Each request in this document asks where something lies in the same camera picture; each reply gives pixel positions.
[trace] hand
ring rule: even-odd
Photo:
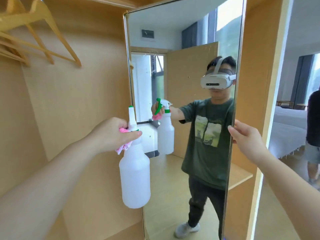
[[[111,118],[99,123],[84,138],[88,141],[95,154],[118,149],[121,145],[138,139],[142,131],[121,133],[119,129],[128,127],[128,123],[119,118]]]
[[[155,114],[155,112],[156,112],[157,109],[158,109],[158,106],[159,106],[159,102],[155,102],[155,103],[151,106],[152,115]],[[165,113],[165,107],[162,106],[162,108],[160,109],[160,111],[159,111],[158,114],[162,116],[164,113]]]
[[[228,130],[240,151],[254,164],[257,164],[263,154],[269,153],[256,128],[235,120],[234,127],[229,126]]]

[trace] spray nozzle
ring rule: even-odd
[[[129,106],[129,127],[128,130],[130,131],[138,131],[136,116],[134,114],[134,107]]]
[[[158,109],[156,110],[156,112],[154,113],[154,115],[158,114],[160,109],[162,108],[162,106],[164,106],[164,112],[170,113],[170,109],[169,107],[172,105],[172,103],[170,103],[169,101],[165,100],[165,99],[161,99],[161,98],[157,98],[158,103]]]

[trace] white vr headset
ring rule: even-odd
[[[224,60],[224,57],[220,58],[218,60],[216,67],[214,68],[214,71],[206,74],[201,78],[200,84],[202,88],[226,89],[232,85],[233,80],[236,79],[237,75],[236,74],[229,75],[226,72],[224,72],[226,69],[220,69],[220,66],[223,60]]]

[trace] white spray bottle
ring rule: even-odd
[[[158,127],[158,152],[159,154],[167,155],[174,152],[174,127],[171,123],[171,113],[169,106],[172,105],[165,99],[157,98],[158,109],[154,113],[155,115],[164,106],[164,114],[160,119],[160,125]]]
[[[133,106],[129,107],[129,128],[137,131]],[[119,163],[122,200],[132,209],[141,208],[150,200],[150,159],[143,153],[142,137],[132,141]]]

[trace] shorts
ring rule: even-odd
[[[303,157],[310,163],[320,164],[320,147],[310,145],[306,142]]]

